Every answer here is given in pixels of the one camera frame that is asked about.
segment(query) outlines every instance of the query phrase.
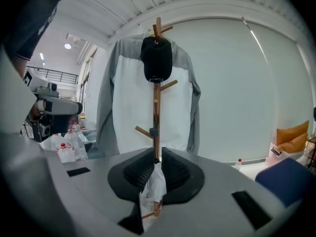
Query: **blue cushion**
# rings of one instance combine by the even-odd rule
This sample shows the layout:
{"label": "blue cushion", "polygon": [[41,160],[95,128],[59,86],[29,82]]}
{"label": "blue cushion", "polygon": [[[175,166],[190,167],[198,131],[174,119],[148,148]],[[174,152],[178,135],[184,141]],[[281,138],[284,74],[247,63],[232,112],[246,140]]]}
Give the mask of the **blue cushion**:
{"label": "blue cushion", "polygon": [[263,170],[255,180],[274,193],[285,206],[289,206],[305,197],[314,176],[303,165],[287,158]]}

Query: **railing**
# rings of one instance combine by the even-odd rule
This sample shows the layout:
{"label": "railing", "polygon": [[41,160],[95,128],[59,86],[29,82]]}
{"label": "railing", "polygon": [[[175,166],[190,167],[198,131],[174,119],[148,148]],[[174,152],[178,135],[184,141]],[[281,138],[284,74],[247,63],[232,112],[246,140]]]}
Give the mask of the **railing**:
{"label": "railing", "polygon": [[36,68],[36,67],[31,67],[31,66],[26,66],[26,68],[33,69],[38,74],[46,77],[49,80],[67,82],[67,83],[71,83],[71,84],[77,83],[77,77],[78,77],[77,75],[73,75],[73,74],[69,74],[69,73],[65,73],[65,72],[60,72],[60,71],[55,71],[55,70],[50,70],[50,69]]}

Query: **black cap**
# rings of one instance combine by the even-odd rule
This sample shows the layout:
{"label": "black cap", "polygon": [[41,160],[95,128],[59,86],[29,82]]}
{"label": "black cap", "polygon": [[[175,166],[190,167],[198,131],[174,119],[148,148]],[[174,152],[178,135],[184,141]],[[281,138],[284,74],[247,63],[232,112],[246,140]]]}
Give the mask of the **black cap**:
{"label": "black cap", "polygon": [[171,43],[164,38],[147,37],[143,40],[140,58],[144,74],[150,82],[166,81],[172,72]]}

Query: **orange pillow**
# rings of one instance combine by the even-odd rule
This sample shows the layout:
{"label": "orange pillow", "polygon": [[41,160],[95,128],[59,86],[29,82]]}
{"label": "orange pillow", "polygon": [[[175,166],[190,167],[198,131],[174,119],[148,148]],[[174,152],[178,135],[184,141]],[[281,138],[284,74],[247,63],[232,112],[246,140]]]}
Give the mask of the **orange pillow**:
{"label": "orange pillow", "polygon": [[276,130],[276,146],[285,142],[289,142],[296,137],[306,133],[308,130],[309,121],[289,129],[277,129]]}
{"label": "orange pillow", "polygon": [[304,133],[296,137],[294,140],[291,140],[290,142],[285,142],[279,145],[278,149],[280,151],[286,151],[289,154],[301,152],[305,149],[305,144],[307,142],[307,139],[308,139],[308,133]]}

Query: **wooden coat rack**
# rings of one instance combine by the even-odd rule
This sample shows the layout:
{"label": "wooden coat rack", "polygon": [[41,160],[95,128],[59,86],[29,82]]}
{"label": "wooden coat rack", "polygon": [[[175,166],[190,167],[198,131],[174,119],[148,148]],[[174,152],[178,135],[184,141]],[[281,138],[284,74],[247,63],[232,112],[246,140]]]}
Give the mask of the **wooden coat rack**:
{"label": "wooden coat rack", "polygon": [[[156,19],[156,24],[153,25],[153,30],[154,30],[154,34],[155,34],[155,38],[156,40],[158,40],[158,38],[163,38],[162,33],[172,29],[172,26],[168,26],[165,28],[161,28],[161,18],[158,17]],[[155,137],[152,137],[150,135],[150,133],[142,128],[140,128],[139,126],[135,127],[135,129],[139,132],[141,132],[142,134],[146,135],[147,137],[151,138],[153,140],[153,148],[155,149],[155,159],[157,162],[159,162],[160,159],[160,104],[161,104],[161,92],[170,88],[171,86],[177,84],[178,81],[174,80],[168,84],[166,84],[165,86],[160,85],[160,82],[156,82],[154,83],[154,113],[153,113],[153,124],[155,128],[158,128],[158,135]],[[160,213],[160,207],[161,207],[161,202],[155,202],[155,208],[154,211],[148,215],[143,216],[142,218],[148,218],[152,215],[154,215],[155,217],[157,217]]]}

